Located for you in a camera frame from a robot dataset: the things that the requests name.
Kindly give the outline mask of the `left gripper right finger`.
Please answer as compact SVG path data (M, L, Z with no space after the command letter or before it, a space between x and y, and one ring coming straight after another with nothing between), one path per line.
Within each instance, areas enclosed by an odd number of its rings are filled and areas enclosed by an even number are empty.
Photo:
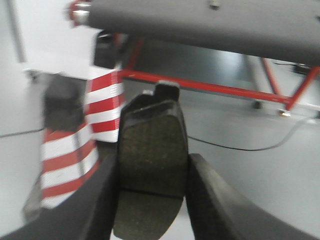
M198 153L188 156L186 205L196 240L314 240L254 204Z

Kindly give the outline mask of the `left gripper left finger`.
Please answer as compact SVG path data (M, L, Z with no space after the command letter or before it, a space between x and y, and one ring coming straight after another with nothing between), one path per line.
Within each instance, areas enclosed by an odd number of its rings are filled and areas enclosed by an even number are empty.
M119 196L119 168L114 154L59 206L44 210L4 240L108 240Z

